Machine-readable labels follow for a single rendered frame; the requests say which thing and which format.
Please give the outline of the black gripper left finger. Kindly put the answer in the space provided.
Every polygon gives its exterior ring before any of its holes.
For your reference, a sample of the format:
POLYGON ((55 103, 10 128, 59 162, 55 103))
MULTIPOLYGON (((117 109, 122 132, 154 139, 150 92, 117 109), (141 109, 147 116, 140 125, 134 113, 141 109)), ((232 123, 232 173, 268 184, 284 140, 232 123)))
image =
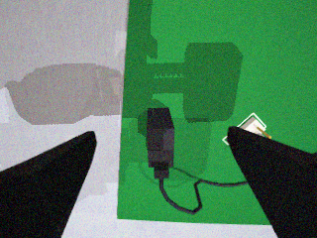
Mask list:
POLYGON ((0 238, 61 238, 95 152, 88 131, 0 172, 0 238))

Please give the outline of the green circuit board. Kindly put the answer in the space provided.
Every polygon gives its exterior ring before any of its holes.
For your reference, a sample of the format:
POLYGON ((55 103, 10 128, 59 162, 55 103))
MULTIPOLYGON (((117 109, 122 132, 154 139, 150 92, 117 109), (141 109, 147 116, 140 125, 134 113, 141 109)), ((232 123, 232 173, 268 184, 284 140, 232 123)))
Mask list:
POLYGON ((271 225, 248 184, 198 184, 195 214, 169 204, 149 168, 148 108, 169 108, 180 207, 194 183, 246 181, 227 143, 236 126, 317 153, 317 0, 130 0, 117 219, 271 225))

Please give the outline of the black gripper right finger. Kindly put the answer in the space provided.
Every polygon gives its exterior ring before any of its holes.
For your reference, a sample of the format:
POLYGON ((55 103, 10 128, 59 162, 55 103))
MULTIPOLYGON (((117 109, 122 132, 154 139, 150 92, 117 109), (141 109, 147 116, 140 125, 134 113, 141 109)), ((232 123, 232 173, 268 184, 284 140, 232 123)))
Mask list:
POLYGON ((317 155, 236 126, 232 155, 277 238, 317 238, 317 155))

